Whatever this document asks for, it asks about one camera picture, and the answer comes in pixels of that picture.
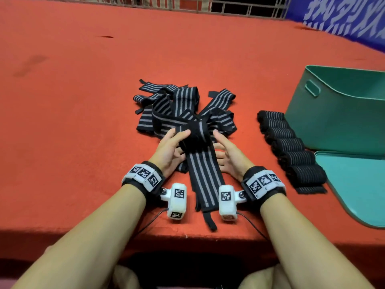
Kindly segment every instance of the person's left hand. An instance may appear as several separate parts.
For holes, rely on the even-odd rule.
[[[175,128],[170,129],[160,141],[155,154],[149,160],[162,171],[163,176],[168,178],[176,167],[186,159],[186,155],[180,147],[176,148],[180,141],[190,136],[191,131],[185,130],[175,134]]]

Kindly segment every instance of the wire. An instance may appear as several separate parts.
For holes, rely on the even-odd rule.
[[[162,211],[160,211],[159,213],[158,213],[158,215],[156,215],[149,223],[147,223],[142,229],[140,229],[131,239],[133,239],[133,238],[135,238],[139,233],[141,233],[141,232],[143,232],[143,230],[144,229],[146,229],[148,226],[150,226],[150,224],[152,223],[152,222],[154,222],[154,220],[156,219],[156,218],[158,218],[158,216],[160,215],[160,214],[162,214],[163,212],[166,212],[166,211],[168,211],[168,208],[166,208],[166,209],[163,209]]]
[[[257,230],[258,233],[259,233],[264,239],[266,239],[267,241],[270,241],[270,239],[268,239],[266,236],[264,236],[263,233],[262,233],[262,232],[261,232],[255,225],[254,225],[253,222],[250,221],[249,218],[247,218],[247,217],[246,217],[245,215],[243,215],[242,213],[237,212],[237,214],[243,216],[248,222],[250,222],[250,224],[253,225],[253,227],[255,228],[255,230]]]

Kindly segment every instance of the dark stain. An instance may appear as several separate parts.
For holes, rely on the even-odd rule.
[[[304,25],[296,25],[294,26],[295,29],[303,29],[303,30],[311,30],[311,31],[318,31],[318,29],[307,27]]]
[[[33,70],[33,68],[47,60],[48,57],[43,56],[43,55],[33,55],[31,56],[27,61],[25,61],[20,69],[13,73],[14,77],[24,77],[26,76],[29,72]]]

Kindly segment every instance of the hand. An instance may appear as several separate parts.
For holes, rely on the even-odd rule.
[[[220,132],[214,130],[213,134],[218,141],[218,143],[214,144],[214,148],[222,150],[215,151],[220,170],[230,174],[238,181],[242,181],[246,171],[255,166],[255,164],[253,164],[234,143],[230,142]]]
[[[175,168],[186,159],[186,155],[180,147],[179,142],[190,136],[191,131],[185,130],[175,135],[175,128],[170,129],[160,141],[155,154],[149,160],[162,171],[163,176],[168,178]]]

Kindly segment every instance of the red table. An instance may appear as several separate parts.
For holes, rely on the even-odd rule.
[[[139,134],[132,100],[140,78],[237,95],[231,140],[274,170],[294,205],[371,280],[385,279],[385,230],[352,219],[335,195],[299,195],[290,186],[255,120],[284,112],[306,65],[385,70],[385,55],[290,21],[187,14],[41,0],[0,0],[0,257],[34,260],[119,189],[158,140]],[[189,176],[183,221],[161,215],[131,250],[173,248],[276,261],[243,218],[213,219],[211,233],[194,211]],[[240,186],[225,175],[225,181]],[[157,213],[149,211],[141,225]],[[257,216],[246,212],[266,232]],[[154,247],[156,239],[159,246]]]

